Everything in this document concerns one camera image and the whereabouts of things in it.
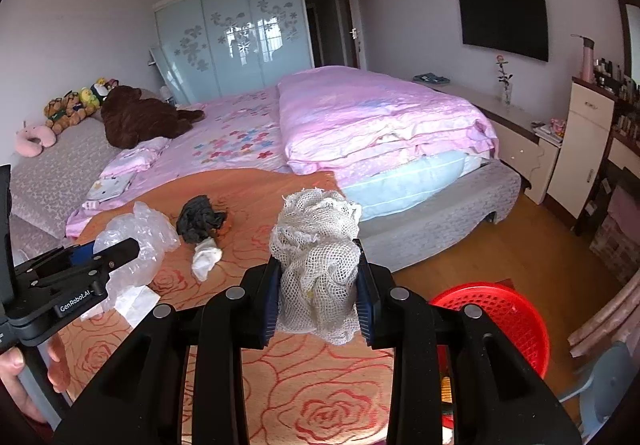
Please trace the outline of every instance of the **bed frame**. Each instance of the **bed frame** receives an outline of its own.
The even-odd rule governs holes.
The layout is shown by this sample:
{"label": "bed frame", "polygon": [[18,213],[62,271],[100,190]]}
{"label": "bed frame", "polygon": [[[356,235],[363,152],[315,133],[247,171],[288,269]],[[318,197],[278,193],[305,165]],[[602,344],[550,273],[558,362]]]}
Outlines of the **bed frame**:
{"label": "bed frame", "polygon": [[520,193],[520,175],[497,160],[404,212],[360,224],[370,263],[398,271],[464,239],[483,219],[502,221]]}

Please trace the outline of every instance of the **gray plastic chair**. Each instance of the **gray plastic chair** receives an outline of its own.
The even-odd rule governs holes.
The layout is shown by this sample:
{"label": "gray plastic chair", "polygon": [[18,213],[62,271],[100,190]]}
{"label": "gray plastic chair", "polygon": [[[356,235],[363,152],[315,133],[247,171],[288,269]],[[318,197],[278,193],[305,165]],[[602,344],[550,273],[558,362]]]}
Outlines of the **gray plastic chair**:
{"label": "gray plastic chair", "polygon": [[611,416],[636,375],[631,356],[622,342],[614,343],[607,351],[577,371],[577,385],[558,396],[565,402],[580,395],[580,433],[591,438]]}

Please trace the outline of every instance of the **human hand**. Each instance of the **human hand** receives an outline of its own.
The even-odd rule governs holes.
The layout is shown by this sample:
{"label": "human hand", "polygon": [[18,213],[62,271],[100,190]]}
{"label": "human hand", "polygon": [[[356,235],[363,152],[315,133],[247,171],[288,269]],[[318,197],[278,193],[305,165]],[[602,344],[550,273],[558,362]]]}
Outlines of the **human hand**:
{"label": "human hand", "polygon": [[[66,363],[65,346],[58,335],[54,335],[49,340],[47,352],[51,357],[49,365],[49,381],[53,385],[56,393],[62,393],[67,389],[71,382],[71,373]],[[4,384],[9,395],[14,400],[18,409],[23,414],[40,423],[46,423],[44,417],[35,406],[33,400],[29,398],[22,384],[18,380],[18,374],[24,369],[24,356],[18,348],[9,349],[9,351],[0,355],[0,381]]]}

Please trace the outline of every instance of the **black tv screen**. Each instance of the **black tv screen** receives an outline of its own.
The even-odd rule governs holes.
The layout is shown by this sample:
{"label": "black tv screen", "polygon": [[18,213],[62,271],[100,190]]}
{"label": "black tv screen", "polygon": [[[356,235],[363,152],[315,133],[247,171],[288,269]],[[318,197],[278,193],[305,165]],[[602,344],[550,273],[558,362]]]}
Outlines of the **black tv screen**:
{"label": "black tv screen", "polygon": [[545,0],[460,0],[462,41],[549,60]]}

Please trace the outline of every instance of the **silver screw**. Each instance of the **silver screw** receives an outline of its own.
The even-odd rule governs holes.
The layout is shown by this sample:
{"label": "silver screw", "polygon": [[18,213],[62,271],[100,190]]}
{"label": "silver screw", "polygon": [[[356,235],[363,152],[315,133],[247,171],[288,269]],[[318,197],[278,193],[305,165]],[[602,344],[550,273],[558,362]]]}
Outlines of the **silver screw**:
{"label": "silver screw", "polygon": [[153,313],[156,319],[163,319],[171,313],[171,306],[169,306],[169,304],[158,304],[158,306],[154,308]]}
{"label": "silver screw", "polygon": [[407,300],[409,291],[405,288],[395,287],[391,290],[391,298],[396,300]]}
{"label": "silver screw", "polygon": [[241,286],[232,286],[225,292],[226,298],[238,300],[244,297],[244,288]]}
{"label": "silver screw", "polygon": [[465,315],[472,319],[479,319],[482,316],[482,309],[475,304],[467,304],[465,306]]}

